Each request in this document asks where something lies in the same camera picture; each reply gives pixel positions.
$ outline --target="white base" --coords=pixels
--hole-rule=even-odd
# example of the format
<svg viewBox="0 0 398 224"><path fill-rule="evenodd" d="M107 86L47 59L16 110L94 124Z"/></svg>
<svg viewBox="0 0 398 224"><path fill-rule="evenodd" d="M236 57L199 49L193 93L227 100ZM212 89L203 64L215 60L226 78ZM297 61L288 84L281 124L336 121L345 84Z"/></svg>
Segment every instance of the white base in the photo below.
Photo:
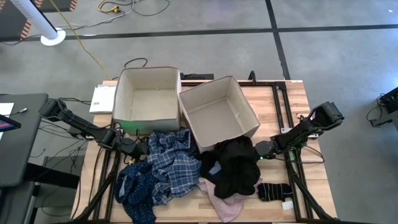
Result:
<svg viewBox="0 0 398 224"><path fill-rule="evenodd" d="M54 46L54 45L61 43L63 40L65 40L67 33L61 28L57 27L56 29L57 29L57 34L58 34L58 36L56 38L50 40L50 39L47 39L46 37L42 36L40 38L41 43L46 46Z"/></svg>

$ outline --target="beige storage box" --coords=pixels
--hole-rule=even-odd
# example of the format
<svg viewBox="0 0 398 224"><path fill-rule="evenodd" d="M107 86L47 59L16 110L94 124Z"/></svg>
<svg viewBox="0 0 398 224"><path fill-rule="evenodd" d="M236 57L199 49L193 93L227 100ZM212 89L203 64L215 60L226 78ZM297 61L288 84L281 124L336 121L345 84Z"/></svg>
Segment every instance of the beige storage box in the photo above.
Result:
<svg viewBox="0 0 398 224"><path fill-rule="evenodd" d="M260 126L233 77L223 77L180 93L180 104L200 152L241 135L252 137Z"/></svg>
<svg viewBox="0 0 398 224"><path fill-rule="evenodd" d="M172 67L127 68L116 87L113 118L128 134L180 128L180 71Z"/></svg>

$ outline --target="wooden tabletop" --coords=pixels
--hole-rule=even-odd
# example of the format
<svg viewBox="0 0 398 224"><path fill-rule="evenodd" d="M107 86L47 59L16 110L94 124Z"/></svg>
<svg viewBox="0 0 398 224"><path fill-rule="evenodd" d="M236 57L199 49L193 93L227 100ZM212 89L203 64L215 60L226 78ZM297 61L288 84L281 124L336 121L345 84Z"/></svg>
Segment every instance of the wooden tabletop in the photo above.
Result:
<svg viewBox="0 0 398 224"><path fill-rule="evenodd" d="M116 81L105 81L104 84L116 84ZM310 112L307 96L305 94L304 85L301 81L286 81L287 93L289 96L290 107L294 117L295 125L299 122L296 114L307 115ZM253 144L269 139L270 136L279 134L277 124L277 116L275 111L274 98L270 87L242 87L243 93L248 99L251 107L256 113L261 126L252 138ZM285 127L288 127L287 117L284 109L284 101L282 94L279 94ZM110 114L99 114L94 117L94 124L97 126L106 126L111 122ZM320 151L317 140L308 140L308 145ZM81 170L81 196L80 203L77 208L77 217L83 209L88 205L89 194L91 189L91 181L93 180L94 164L100 147L94 141L88 144L86 156ZM94 186L91 198L94 196L98 188L100 180L101 168L103 165L104 150L101 152L99 161L96 166L96 174L94 176ZM303 149L303 161L320 161L321 159L311 151ZM112 166L111 159L108 171ZM268 183L289 183L284 161L278 160L261 160L258 163L261 171L263 182ZM126 165L120 162L119 170ZM325 166L323 164L304 164L305 177L307 179L307 187L311 194L323 209L331 216L336 217L335 206L331 197L328 178L326 176ZM300 203L300 211L302 217L306 217L303 198L300 190L297 188L298 200ZM108 190L105 192L99 213L100 218L105 216L106 201L108 199ZM76 209L78 200L78 192L76 192L75 204L73 211ZM202 195L198 188L192 190L189 194L182 198L174 198L168 205L159 205L154 207L154 213L157 217L156 222L220 222L217 213L214 211L207 195ZM244 203L239 216L233 220L234 222L292 222L295 221L294 211L283 210L281 201L263 202L258 199L257 195L253 195ZM111 214L111 222L131 222L121 204L113 199L113 210Z"/></svg>

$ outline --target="gray floor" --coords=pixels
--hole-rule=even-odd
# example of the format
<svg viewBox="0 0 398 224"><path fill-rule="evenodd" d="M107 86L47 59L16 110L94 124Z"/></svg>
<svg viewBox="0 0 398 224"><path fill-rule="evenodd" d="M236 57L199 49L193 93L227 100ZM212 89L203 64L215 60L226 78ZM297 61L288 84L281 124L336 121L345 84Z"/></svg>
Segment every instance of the gray floor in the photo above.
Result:
<svg viewBox="0 0 398 224"><path fill-rule="evenodd" d="M263 0L170 2L170 7L158 16L131 13L112 24L79 33L271 27ZM95 10L97 3L79 0L76 11L65 15L73 23L94 24L109 16ZM136 9L154 12L163 3L145 0ZM272 5L278 27L398 24L396 1L278 0L272 1ZM46 16L55 25L64 24L56 13ZM37 33L35 27L30 34L34 33ZM398 29L290 32L280 33L280 38L290 76L304 80L310 105L334 101L346 117L342 126L320 138L338 216L347 221L396 223L398 133L388 124L370 127L365 116L375 107L374 100L380 93L398 86ZM247 78L250 70L255 70L261 79L283 79L271 33L83 42L112 76L119 75L125 61L146 57L148 66L171 65L185 73ZM75 40L66 40L56 47L44 47L38 42L24 42L15 47L0 45L0 68L1 93L47 92L53 98L89 100L94 86L106 79ZM82 117L92 119L86 106L78 103L68 106ZM72 142L39 133L32 155L45 147L45 155L53 156ZM32 162L41 164L42 157ZM38 214L36 223L50 222L54 219Z"/></svg>

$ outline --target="plaid shirt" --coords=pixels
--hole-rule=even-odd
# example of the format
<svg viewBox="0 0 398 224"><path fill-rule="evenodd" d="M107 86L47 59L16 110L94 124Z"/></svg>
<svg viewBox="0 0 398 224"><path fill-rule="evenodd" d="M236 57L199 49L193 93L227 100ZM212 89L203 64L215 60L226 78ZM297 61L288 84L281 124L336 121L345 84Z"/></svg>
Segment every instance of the plaid shirt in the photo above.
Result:
<svg viewBox="0 0 398 224"><path fill-rule="evenodd" d="M150 135L148 163L158 180L152 191L155 205L167 205L173 197L183 197L198 184L201 163L194 158L195 153L189 129L167 134L154 131Z"/></svg>

